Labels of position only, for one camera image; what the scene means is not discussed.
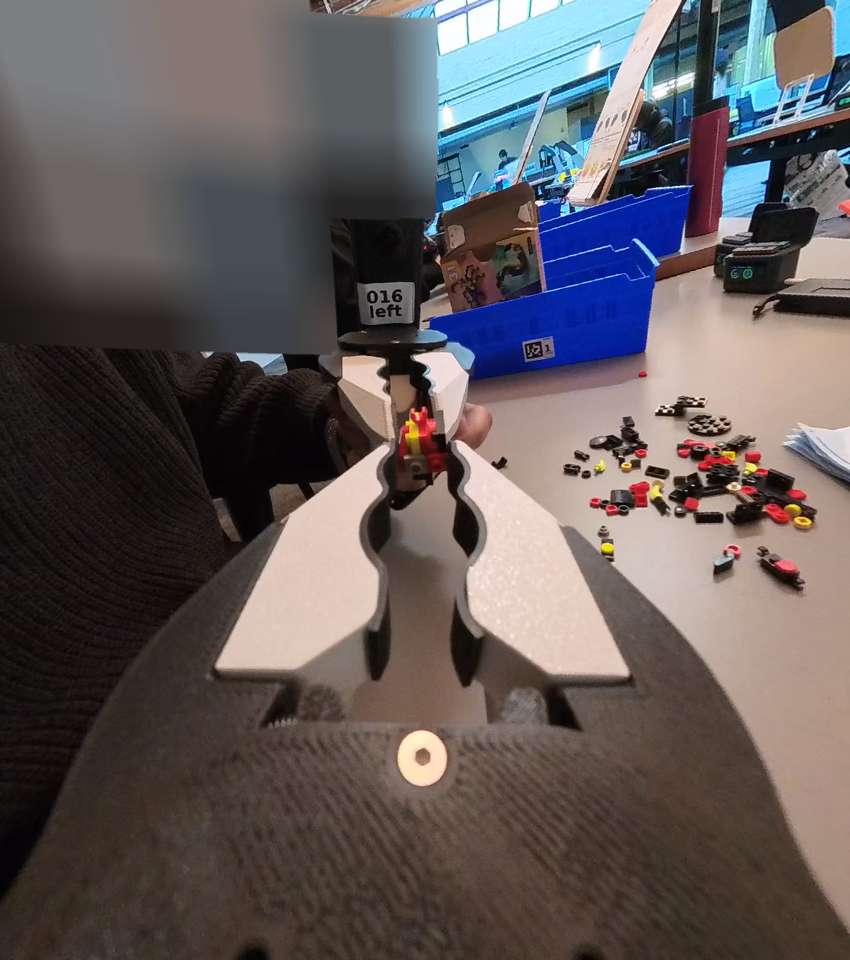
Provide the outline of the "cardboard lego box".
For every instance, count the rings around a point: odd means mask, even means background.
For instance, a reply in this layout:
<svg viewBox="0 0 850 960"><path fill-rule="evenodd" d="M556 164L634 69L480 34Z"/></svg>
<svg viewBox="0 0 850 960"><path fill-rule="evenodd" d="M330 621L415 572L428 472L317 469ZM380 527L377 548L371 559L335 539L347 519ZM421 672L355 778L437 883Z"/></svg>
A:
<svg viewBox="0 0 850 960"><path fill-rule="evenodd" d="M453 313L547 288L538 205L526 182L467 201L439 218L440 265Z"/></svg>

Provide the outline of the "red yellow lego assembly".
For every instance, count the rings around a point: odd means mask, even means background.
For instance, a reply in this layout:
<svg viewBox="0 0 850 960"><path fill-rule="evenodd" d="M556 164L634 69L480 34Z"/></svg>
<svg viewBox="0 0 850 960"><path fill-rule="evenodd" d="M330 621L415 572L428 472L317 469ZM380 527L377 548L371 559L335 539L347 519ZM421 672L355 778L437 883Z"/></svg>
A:
<svg viewBox="0 0 850 960"><path fill-rule="evenodd" d="M393 459L392 510L406 509L435 479L447 471L448 444L425 405L413 407L401 427Z"/></svg>

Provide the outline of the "black charger case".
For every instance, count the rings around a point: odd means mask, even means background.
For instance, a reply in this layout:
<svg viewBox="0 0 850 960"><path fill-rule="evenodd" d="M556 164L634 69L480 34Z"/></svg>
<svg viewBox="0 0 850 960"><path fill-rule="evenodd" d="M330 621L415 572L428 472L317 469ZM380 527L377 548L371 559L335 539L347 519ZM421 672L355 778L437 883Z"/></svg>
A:
<svg viewBox="0 0 850 960"><path fill-rule="evenodd" d="M818 212L764 201L748 229L724 236L716 247L714 274L726 294L770 294L795 277L801 250L815 233Z"/></svg>

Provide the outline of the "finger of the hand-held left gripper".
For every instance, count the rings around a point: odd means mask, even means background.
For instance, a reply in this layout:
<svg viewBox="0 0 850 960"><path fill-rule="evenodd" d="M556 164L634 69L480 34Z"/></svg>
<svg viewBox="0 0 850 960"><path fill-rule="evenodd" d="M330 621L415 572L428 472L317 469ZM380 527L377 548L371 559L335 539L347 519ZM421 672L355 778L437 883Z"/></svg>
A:
<svg viewBox="0 0 850 960"><path fill-rule="evenodd" d="M397 441L396 408L383 356L341 354L337 380L344 411L368 438L371 448Z"/></svg>
<svg viewBox="0 0 850 960"><path fill-rule="evenodd" d="M454 352L413 356L413 411L426 409L435 432L445 441L455 437L469 387L469 371Z"/></svg>

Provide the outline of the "wooden sign board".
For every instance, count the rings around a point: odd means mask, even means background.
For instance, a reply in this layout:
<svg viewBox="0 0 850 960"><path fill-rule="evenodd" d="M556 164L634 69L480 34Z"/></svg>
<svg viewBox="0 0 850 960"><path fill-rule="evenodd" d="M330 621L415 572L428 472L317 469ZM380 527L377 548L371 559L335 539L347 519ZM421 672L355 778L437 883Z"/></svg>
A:
<svg viewBox="0 0 850 960"><path fill-rule="evenodd" d="M612 83L583 166L566 201L573 209L604 203L644 101L644 80L661 41L683 1L652 1Z"/></svg>

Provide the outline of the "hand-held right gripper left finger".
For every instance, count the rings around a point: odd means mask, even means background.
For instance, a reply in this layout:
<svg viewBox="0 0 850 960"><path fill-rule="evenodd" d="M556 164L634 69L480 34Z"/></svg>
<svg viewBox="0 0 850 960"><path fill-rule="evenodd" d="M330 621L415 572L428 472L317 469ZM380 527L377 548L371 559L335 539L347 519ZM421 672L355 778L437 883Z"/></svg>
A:
<svg viewBox="0 0 850 960"><path fill-rule="evenodd" d="M285 521L215 663L225 678L360 686L389 661L387 571L394 443Z"/></svg>

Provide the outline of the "person's left hand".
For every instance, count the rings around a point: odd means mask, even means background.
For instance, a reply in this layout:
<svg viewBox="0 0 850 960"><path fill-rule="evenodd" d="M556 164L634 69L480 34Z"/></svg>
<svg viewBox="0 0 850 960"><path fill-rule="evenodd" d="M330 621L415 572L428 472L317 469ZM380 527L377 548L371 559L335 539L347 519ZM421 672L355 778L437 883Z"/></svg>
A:
<svg viewBox="0 0 850 960"><path fill-rule="evenodd" d="M454 440L472 450L479 449L488 437L493 423L491 412L476 403L466 402L456 427Z"/></svg>

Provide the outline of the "blue plastic bin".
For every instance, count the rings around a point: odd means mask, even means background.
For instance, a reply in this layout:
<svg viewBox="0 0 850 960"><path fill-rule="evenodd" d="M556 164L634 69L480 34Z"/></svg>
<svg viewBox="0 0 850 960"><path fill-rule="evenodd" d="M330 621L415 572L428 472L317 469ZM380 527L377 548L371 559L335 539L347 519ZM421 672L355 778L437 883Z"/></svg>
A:
<svg viewBox="0 0 850 960"><path fill-rule="evenodd" d="M475 355L472 378L497 378L641 354L658 258L639 239L545 263L557 286L461 313L431 328Z"/></svg>
<svg viewBox="0 0 850 960"><path fill-rule="evenodd" d="M600 247L624 249L641 241L658 259L680 251L692 187L648 189L641 197L624 196L601 205L546 220L539 227L545 262Z"/></svg>

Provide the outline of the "person's black knit sweater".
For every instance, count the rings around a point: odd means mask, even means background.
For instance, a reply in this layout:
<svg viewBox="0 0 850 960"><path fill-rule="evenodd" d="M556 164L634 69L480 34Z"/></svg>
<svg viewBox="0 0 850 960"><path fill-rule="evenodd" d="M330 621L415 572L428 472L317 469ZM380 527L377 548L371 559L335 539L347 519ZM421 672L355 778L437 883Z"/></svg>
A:
<svg viewBox="0 0 850 960"><path fill-rule="evenodd" d="M194 431L258 380L0 343L0 899L121 675L225 563Z"/></svg>

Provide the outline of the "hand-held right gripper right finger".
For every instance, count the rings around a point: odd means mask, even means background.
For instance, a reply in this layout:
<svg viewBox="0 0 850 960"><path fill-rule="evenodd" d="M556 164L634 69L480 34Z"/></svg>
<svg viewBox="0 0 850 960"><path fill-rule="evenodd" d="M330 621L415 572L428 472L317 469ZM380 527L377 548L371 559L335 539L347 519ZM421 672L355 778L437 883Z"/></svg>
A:
<svg viewBox="0 0 850 960"><path fill-rule="evenodd" d="M631 674L556 518L463 443L451 446L467 567L452 660L486 689L616 686Z"/></svg>

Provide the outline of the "black flat device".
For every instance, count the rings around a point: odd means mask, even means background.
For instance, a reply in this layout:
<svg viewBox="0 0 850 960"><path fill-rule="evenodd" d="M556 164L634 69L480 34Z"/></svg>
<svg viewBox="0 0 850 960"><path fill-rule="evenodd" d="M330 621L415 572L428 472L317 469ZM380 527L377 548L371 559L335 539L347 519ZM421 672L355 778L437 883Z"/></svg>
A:
<svg viewBox="0 0 850 960"><path fill-rule="evenodd" d="M810 279L787 286L770 299L779 312L850 319L850 279Z"/></svg>

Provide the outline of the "wooden board stand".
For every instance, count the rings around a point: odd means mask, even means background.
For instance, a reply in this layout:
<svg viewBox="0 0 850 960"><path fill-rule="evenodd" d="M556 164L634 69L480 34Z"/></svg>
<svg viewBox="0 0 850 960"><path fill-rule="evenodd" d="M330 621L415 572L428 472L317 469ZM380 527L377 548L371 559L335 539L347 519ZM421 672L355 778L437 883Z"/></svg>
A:
<svg viewBox="0 0 850 960"><path fill-rule="evenodd" d="M774 69L780 97L772 120L779 123L788 102L802 113L814 82L830 74L835 58L835 15L824 1L769 1L775 24Z"/></svg>

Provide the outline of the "red bottle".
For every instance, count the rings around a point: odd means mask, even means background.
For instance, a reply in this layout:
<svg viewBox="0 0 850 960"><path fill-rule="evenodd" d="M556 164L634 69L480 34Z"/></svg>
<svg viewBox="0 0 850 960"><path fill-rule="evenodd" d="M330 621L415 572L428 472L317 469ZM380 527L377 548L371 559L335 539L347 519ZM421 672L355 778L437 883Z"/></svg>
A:
<svg viewBox="0 0 850 960"><path fill-rule="evenodd" d="M687 163L691 187L686 238L715 233L722 211L722 186L729 136L727 96L694 107Z"/></svg>

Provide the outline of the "pile of lego pieces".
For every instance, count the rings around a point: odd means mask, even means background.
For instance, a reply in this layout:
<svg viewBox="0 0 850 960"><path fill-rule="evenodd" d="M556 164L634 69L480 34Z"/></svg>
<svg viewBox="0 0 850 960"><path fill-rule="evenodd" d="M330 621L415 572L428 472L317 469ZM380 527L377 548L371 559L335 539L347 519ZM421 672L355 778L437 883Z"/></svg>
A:
<svg viewBox="0 0 850 960"><path fill-rule="evenodd" d="M570 449L560 471L585 483L586 507L601 516L599 556L609 564L618 558L614 522L648 514L712 532L708 570L716 581L731 577L753 551L770 578L805 588L794 560L744 541L764 524L813 530L815 507L793 475L765 464L754 433L709 411L705 394L680 393L650 408L643 422L622 414Z"/></svg>

